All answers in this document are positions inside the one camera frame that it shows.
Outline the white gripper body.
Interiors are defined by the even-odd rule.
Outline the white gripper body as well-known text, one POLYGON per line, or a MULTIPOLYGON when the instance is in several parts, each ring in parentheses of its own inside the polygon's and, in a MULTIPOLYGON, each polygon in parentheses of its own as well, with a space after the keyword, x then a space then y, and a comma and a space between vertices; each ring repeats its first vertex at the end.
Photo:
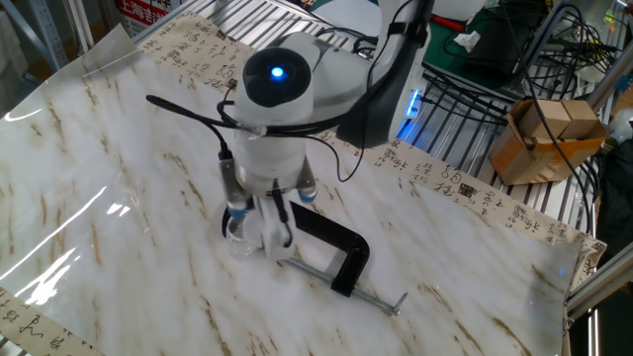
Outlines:
POLYGON ((280 190, 273 190, 270 196, 256 198, 256 208, 263 223, 266 256, 273 261, 291 258, 298 236, 291 202, 280 190))

